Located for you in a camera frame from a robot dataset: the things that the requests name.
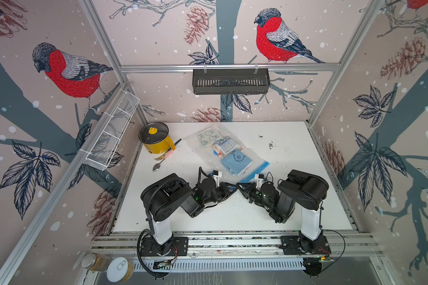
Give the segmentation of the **clear vacuum bag blue zip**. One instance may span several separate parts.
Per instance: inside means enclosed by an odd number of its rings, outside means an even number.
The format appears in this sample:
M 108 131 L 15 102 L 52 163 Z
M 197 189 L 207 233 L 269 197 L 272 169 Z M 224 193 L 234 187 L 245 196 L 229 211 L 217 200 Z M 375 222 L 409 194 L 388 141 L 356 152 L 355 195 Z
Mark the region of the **clear vacuum bag blue zip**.
M 221 123 L 210 123 L 183 140 L 212 169 L 222 172 L 224 181 L 232 184 L 248 183 L 270 165 L 241 141 L 237 132 Z

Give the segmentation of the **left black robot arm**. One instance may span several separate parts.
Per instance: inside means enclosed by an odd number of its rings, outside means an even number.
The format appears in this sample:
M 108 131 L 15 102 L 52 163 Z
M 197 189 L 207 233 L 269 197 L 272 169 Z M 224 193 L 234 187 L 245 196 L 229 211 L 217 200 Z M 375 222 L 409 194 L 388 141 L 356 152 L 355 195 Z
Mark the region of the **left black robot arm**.
M 172 173 L 148 186 L 141 194 L 149 224 L 149 237 L 145 240 L 160 256 L 176 251 L 170 216 L 182 208 L 191 218 L 204 210 L 213 208 L 232 196 L 237 186 L 222 182 L 222 172 L 206 173 L 199 168 L 194 187 L 183 178 Z

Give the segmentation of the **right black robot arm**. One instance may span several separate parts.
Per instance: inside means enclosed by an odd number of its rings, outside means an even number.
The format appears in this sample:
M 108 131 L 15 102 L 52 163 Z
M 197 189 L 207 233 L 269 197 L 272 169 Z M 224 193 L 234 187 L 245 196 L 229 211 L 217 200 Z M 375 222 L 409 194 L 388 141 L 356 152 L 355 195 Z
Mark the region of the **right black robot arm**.
M 292 170 L 285 180 L 274 187 L 263 175 L 256 175 L 252 183 L 237 183 L 237 189 L 250 204 L 265 209 L 275 223 L 285 223 L 299 205 L 302 226 L 298 235 L 283 236 L 280 248 L 303 254 L 331 254 L 322 229 L 323 201 L 329 185 L 323 178 Z

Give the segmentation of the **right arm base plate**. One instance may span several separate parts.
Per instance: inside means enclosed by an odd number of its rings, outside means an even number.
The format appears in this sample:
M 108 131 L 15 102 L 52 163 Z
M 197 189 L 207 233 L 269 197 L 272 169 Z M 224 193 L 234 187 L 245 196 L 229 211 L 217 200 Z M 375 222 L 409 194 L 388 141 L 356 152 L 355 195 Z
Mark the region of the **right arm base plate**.
M 330 255 L 332 253 L 328 240 L 323 235 L 314 241 L 305 236 L 282 236 L 280 240 L 279 248 L 285 255 Z

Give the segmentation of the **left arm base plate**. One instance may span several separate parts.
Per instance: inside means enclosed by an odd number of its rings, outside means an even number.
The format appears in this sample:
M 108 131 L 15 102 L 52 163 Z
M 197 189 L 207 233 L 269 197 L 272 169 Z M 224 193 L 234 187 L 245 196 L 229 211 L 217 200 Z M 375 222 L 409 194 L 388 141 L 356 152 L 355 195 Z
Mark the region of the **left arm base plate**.
M 189 248 L 187 237 L 171 237 L 164 244 L 160 245 L 153 237 L 143 237 L 137 252 L 141 257 L 185 257 Z

